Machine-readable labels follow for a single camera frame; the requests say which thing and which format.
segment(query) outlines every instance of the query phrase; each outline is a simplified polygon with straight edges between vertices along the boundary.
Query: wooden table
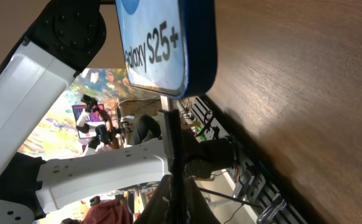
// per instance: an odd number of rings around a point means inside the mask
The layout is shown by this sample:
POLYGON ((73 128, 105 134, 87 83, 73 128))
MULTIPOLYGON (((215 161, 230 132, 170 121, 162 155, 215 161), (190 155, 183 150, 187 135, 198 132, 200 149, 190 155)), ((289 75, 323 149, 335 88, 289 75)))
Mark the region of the wooden table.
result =
POLYGON ((362 1, 216 2, 208 96, 329 223, 362 223, 362 1))

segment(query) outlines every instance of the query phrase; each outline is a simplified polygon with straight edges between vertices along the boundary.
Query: person's leg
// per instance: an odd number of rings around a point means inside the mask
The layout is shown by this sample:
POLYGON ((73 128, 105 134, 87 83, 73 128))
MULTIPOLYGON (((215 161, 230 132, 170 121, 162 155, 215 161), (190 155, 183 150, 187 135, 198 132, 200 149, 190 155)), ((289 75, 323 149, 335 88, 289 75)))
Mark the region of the person's leg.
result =
POLYGON ((158 138, 160 136, 160 125, 148 115, 141 116, 129 144, 138 145, 142 143, 149 131, 151 131, 152 138, 158 138))

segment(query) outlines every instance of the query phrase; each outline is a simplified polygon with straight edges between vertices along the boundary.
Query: red jacket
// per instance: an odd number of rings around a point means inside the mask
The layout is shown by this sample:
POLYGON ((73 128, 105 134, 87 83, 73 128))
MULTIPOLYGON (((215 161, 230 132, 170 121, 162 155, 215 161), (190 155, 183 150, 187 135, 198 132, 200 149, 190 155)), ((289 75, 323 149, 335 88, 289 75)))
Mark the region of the red jacket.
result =
POLYGON ((132 215, 127 203, 114 199, 92 206, 81 224, 132 224, 132 215))

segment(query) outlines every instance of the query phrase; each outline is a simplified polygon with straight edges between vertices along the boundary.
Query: white plastic panel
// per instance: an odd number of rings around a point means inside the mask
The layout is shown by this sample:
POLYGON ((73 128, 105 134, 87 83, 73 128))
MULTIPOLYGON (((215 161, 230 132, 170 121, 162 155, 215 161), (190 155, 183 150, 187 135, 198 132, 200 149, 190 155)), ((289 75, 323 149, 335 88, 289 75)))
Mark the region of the white plastic panel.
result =
POLYGON ((0 174, 74 73, 32 42, 16 50, 0 75, 0 174))
POLYGON ((0 200, 0 224, 31 224, 34 221, 32 210, 25 205, 0 200))
POLYGON ((77 200, 136 184, 160 181, 169 174, 163 142, 152 139, 137 146, 74 159, 52 159, 41 165, 36 196, 45 213, 77 200))

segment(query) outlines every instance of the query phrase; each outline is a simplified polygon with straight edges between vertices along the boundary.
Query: colorful mural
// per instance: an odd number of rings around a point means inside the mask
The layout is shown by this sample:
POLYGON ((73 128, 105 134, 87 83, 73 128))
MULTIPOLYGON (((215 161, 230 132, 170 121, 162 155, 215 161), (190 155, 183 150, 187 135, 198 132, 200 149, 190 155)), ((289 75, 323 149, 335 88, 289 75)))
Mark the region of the colorful mural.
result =
MULTIPOLYGON (((83 94, 95 97, 106 110, 124 99, 154 96, 133 88, 124 69, 86 69, 52 105, 19 152, 45 160, 79 156, 87 140, 78 138, 72 105, 81 105, 83 94)), ((114 117, 114 111, 108 113, 114 117)))

